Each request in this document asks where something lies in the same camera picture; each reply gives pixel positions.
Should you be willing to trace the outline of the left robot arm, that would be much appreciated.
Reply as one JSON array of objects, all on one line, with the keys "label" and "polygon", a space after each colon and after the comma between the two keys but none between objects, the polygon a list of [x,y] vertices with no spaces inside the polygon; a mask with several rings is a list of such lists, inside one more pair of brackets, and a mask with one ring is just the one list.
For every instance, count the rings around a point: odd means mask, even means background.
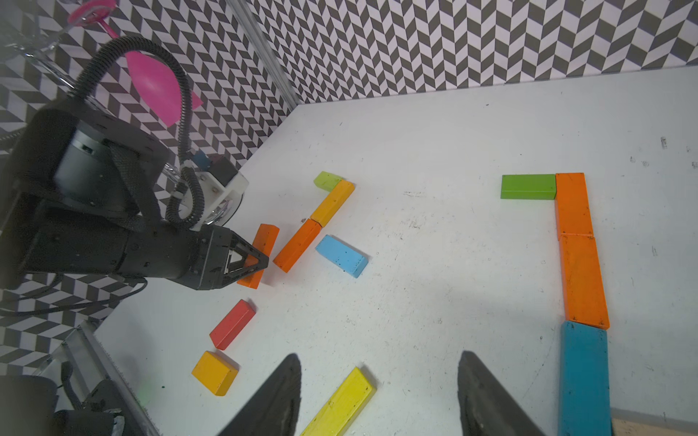
[{"label": "left robot arm", "polygon": [[170,156],[88,105],[40,110],[1,168],[1,285],[47,272],[214,290],[263,271],[267,256],[232,230],[163,219],[154,187]]}]

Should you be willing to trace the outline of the yellow-orange block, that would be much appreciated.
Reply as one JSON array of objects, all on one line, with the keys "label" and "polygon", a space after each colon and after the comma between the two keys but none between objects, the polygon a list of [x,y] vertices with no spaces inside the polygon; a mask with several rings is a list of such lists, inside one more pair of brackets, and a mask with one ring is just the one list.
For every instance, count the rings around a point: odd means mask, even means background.
[{"label": "yellow-orange block", "polygon": [[354,192],[354,189],[356,189],[356,186],[353,183],[345,180],[340,181],[311,214],[310,219],[319,223],[321,227],[327,226]]},{"label": "yellow-orange block", "polygon": [[221,351],[205,352],[192,370],[192,376],[215,396],[225,396],[240,366]]}]

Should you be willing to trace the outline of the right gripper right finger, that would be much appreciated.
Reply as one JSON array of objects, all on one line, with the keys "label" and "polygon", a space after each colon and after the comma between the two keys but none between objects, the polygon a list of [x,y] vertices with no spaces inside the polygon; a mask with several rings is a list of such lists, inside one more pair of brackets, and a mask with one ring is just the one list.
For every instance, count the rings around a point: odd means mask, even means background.
[{"label": "right gripper right finger", "polygon": [[474,352],[463,351],[457,383],[463,435],[543,435]]}]

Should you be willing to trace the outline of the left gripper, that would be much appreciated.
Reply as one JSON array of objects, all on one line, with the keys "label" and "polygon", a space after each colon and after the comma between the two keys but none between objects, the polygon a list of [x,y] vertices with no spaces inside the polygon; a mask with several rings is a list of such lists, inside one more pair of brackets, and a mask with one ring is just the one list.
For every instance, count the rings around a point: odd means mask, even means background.
[{"label": "left gripper", "polygon": [[198,291],[221,289],[267,268],[269,236],[258,231],[249,243],[225,227],[194,232],[162,225],[129,236],[115,274],[164,278]]}]

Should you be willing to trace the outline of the yellow-orange block bottom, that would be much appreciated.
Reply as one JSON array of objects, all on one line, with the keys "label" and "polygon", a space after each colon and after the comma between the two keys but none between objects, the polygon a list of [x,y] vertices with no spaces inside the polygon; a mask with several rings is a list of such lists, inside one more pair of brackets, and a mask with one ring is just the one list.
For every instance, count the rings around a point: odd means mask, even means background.
[{"label": "yellow-orange block bottom", "polygon": [[240,366],[221,351],[205,352],[192,370],[192,376],[215,396],[225,396]]}]

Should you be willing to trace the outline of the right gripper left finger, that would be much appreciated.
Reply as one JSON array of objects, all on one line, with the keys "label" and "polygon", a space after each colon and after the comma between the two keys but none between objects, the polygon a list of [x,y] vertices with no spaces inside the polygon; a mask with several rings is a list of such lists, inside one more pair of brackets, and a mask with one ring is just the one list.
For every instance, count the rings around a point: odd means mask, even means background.
[{"label": "right gripper left finger", "polygon": [[294,435],[301,404],[301,377],[298,356],[287,355],[219,435]]}]

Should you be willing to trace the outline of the lime green block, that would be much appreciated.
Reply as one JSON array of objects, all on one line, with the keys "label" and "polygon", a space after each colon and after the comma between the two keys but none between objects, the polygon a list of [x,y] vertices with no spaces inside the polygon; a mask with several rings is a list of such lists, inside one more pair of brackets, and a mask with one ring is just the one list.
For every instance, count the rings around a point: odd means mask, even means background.
[{"label": "lime green block", "polygon": [[342,176],[322,171],[314,178],[314,185],[324,191],[332,192],[341,181],[344,181]]}]

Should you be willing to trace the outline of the teal block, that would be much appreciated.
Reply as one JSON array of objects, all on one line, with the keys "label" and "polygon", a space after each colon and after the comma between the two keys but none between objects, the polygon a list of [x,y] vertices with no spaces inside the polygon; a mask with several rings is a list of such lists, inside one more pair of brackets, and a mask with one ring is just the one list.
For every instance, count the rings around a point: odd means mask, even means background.
[{"label": "teal block", "polygon": [[563,323],[558,433],[613,433],[605,330]]}]

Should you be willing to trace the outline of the sky blue block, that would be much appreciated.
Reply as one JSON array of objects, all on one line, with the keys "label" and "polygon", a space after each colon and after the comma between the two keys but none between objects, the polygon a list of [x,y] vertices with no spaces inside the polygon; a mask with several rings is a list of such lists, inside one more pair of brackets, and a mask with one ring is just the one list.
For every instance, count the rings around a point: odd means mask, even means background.
[{"label": "sky blue block", "polygon": [[367,256],[332,235],[326,235],[316,245],[316,252],[354,278],[358,278],[369,263]]}]

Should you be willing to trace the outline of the tan wooden block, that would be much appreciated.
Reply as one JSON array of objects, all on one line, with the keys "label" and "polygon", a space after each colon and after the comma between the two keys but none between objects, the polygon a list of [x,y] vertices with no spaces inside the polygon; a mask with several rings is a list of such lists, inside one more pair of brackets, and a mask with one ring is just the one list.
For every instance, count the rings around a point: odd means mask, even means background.
[{"label": "tan wooden block", "polygon": [[647,423],[636,423],[614,418],[612,419],[615,436],[697,436],[696,433],[682,432],[670,428],[659,427]]}]

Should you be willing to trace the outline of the yellow block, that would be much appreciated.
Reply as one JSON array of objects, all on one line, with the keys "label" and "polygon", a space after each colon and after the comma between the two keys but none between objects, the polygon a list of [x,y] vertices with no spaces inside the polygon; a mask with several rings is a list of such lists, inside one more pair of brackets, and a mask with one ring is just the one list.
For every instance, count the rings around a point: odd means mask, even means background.
[{"label": "yellow block", "polygon": [[344,435],[375,393],[376,387],[360,368],[354,367],[302,435]]}]

